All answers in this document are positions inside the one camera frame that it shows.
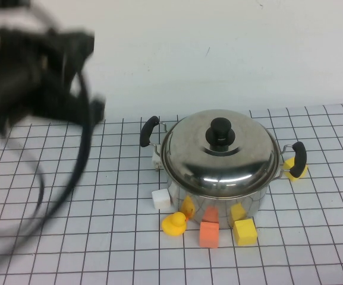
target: lid knob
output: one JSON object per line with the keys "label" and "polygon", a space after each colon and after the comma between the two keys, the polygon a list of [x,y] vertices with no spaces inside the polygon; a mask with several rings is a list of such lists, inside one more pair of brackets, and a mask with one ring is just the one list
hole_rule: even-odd
{"label": "lid knob", "polygon": [[214,147],[231,145],[235,140],[231,122],[225,118],[213,119],[211,127],[206,132],[206,139]]}

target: white grid surface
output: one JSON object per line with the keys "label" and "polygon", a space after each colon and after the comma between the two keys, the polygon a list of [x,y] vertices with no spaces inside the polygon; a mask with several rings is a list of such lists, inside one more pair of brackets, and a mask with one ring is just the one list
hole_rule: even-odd
{"label": "white grid surface", "polygon": [[[305,178],[271,183],[254,217],[257,245],[239,247],[231,230],[220,230],[218,249],[199,248],[192,222],[182,236],[165,235],[159,225],[169,213],[154,209],[151,192],[166,186],[166,174],[152,169],[153,149],[139,147],[147,118],[106,120],[94,131],[71,201],[0,267],[0,284],[343,284],[343,105],[246,114],[280,146],[300,140],[308,151]],[[178,116],[161,120],[170,127]],[[38,184],[27,160],[37,158],[46,173],[43,214],[68,181],[80,133],[36,120],[10,132],[23,151],[0,140],[0,250],[21,238],[36,205]],[[163,136],[158,128],[151,140]],[[4,233],[11,226],[16,230]]]}

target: pot handle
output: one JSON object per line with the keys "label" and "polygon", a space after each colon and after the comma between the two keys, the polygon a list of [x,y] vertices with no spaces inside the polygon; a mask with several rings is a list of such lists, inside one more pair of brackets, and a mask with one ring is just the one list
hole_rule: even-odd
{"label": "pot handle", "polygon": [[303,142],[297,141],[293,145],[285,145],[284,149],[281,151],[281,154],[284,154],[286,152],[286,149],[288,147],[291,147],[295,151],[295,157],[294,157],[294,165],[290,169],[282,169],[278,176],[274,177],[272,181],[280,179],[284,172],[289,172],[292,177],[299,178],[302,173],[304,172],[304,169],[306,168],[307,164],[307,152],[306,148],[304,147]]}
{"label": "pot handle", "polygon": [[143,125],[141,134],[140,134],[140,146],[148,147],[150,142],[150,136],[153,133],[154,127],[159,125],[159,118],[157,116],[152,116],[147,122]]}
{"label": "pot handle", "polygon": [[289,172],[292,177],[299,178],[307,163],[307,153],[304,144],[301,141],[296,142],[292,145],[292,149],[295,151],[294,166],[290,168]]}

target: yellow rubber duck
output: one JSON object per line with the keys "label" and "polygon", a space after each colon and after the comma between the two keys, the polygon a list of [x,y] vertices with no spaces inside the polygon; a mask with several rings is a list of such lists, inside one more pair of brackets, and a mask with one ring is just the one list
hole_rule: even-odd
{"label": "yellow rubber duck", "polygon": [[185,232],[187,220],[183,213],[176,212],[162,221],[162,230],[169,236],[179,236]]}

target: white cube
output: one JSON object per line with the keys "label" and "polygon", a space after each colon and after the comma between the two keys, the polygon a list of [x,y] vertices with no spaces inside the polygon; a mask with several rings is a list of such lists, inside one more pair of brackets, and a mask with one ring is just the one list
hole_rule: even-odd
{"label": "white cube", "polygon": [[166,189],[160,189],[152,192],[154,207],[157,210],[166,210],[171,206],[170,194]]}

